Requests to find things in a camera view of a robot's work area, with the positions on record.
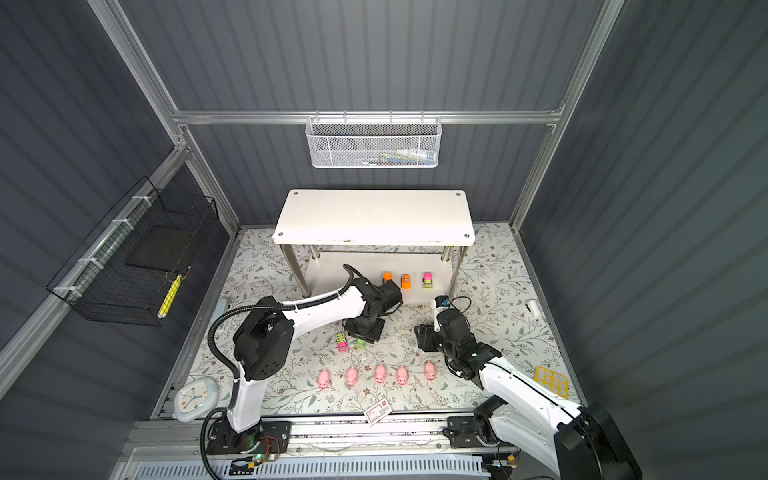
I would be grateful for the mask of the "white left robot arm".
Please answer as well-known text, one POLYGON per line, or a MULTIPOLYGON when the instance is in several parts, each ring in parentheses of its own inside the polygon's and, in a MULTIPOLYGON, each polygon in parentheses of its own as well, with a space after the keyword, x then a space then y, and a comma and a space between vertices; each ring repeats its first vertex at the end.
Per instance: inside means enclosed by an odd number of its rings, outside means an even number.
POLYGON ((373 343, 381 335, 384 317, 401 304, 402 293, 394 282, 376 286, 366 278, 353 277, 325 295, 295 302, 268 296, 216 318, 206 342, 233 374, 233 394, 226 409, 229 427, 243 433, 260 424, 268 379, 286 364, 294 340, 340 322, 348 332, 373 343), (216 332, 226 320, 241 314, 245 319, 233 336, 233 355, 227 356, 216 344, 216 332))

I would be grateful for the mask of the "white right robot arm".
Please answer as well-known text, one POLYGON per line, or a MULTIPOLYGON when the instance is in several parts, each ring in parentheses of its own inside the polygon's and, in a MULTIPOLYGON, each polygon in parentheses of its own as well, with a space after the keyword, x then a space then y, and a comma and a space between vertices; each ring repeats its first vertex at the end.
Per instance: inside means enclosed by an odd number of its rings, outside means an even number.
POLYGON ((487 445, 510 443, 561 479, 641 479, 638 461, 611 414, 544 388, 501 352, 480 342, 456 308, 442 308, 414 328, 418 348, 443 355, 448 370, 491 395, 473 411, 487 445))

